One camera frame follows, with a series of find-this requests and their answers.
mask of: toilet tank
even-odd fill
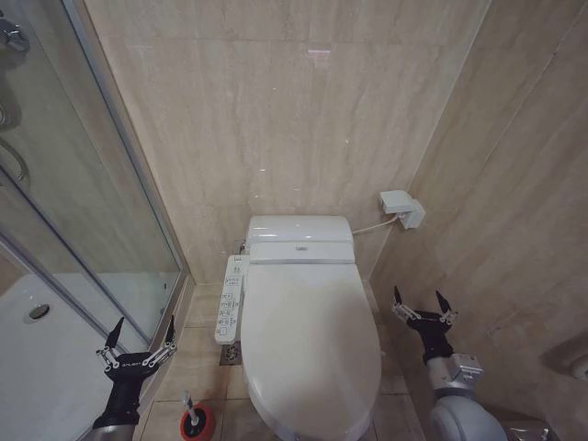
[[[251,264],[355,262],[343,216],[253,216],[245,252]]]

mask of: white cable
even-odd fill
[[[360,234],[361,232],[368,232],[369,230],[373,230],[375,228],[379,228],[379,227],[383,227],[384,225],[388,225],[390,223],[393,223],[394,221],[396,221],[397,219],[400,218],[400,214],[395,214],[394,217],[390,220],[386,220],[385,222],[379,223],[378,225],[372,225],[371,227],[366,227],[366,228],[362,228],[361,230],[354,230],[351,233],[352,234]]]

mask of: wall outlet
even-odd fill
[[[418,200],[413,199],[413,210],[404,213],[401,217],[402,226],[408,230],[409,228],[418,228],[424,218],[424,208]]]
[[[379,194],[386,214],[400,214],[405,229],[417,228],[424,218],[424,208],[404,190],[382,191]]]

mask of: bidet control panel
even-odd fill
[[[219,345],[231,345],[237,339],[240,311],[243,302],[243,277],[249,266],[249,256],[229,256],[220,295],[219,317],[214,339]]]

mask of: toilet seat lid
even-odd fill
[[[249,266],[241,345],[252,400],[289,431],[337,439],[369,418],[379,339],[355,265]]]

